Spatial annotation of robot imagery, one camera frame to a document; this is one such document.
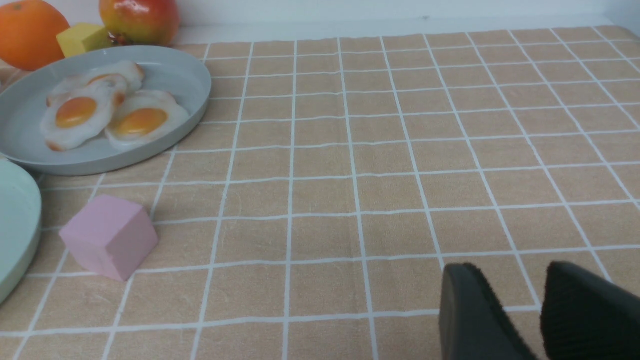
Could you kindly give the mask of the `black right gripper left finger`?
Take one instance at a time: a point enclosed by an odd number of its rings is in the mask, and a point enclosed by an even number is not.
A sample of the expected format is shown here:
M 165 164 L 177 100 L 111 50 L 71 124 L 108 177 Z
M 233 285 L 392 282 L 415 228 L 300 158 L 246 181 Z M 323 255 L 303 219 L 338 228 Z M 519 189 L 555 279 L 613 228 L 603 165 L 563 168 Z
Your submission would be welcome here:
M 536 360 L 483 272 L 471 263 L 446 264 L 439 305 L 444 360 Z

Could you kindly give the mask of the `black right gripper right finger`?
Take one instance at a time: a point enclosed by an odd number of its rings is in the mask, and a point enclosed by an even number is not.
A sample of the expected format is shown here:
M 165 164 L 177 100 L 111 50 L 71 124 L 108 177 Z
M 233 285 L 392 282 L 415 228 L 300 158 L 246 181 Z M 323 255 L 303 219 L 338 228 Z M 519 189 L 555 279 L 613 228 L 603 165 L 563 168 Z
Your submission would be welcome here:
M 551 360 L 637 360 L 640 299 L 564 260 L 546 272 L 541 333 Z

